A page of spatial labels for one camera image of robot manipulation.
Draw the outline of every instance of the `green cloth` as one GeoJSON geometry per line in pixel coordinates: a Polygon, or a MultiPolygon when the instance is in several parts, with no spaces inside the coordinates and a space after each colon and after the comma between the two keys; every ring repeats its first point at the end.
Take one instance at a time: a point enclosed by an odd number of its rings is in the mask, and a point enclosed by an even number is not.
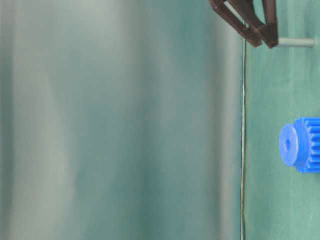
{"type": "MultiPolygon", "coordinates": [[[[317,39],[319,9],[320,1],[278,0],[279,36],[317,39]]],[[[319,46],[247,49],[247,240],[319,239],[320,174],[286,166],[278,150],[284,124],[320,116],[319,58],[319,46]]]]}

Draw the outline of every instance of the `gear teeth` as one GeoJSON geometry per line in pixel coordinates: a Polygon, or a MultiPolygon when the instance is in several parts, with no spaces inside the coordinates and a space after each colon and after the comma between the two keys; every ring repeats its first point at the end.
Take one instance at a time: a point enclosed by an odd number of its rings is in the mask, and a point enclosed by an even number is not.
{"type": "Polygon", "coordinates": [[[320,118],[303,119],[309,139],[309,154],[303,167],[298,169],[304,173],[320,173],[320,118]]]}

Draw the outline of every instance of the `metal pin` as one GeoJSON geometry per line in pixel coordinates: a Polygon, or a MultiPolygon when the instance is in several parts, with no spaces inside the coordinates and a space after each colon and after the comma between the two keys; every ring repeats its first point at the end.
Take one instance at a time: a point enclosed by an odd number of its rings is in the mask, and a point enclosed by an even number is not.
{"type": "Polygon", "coordinates": [[[279,38],[280,48],[313,48],[316,45],[316,40],[313,38],[279,38]]]}

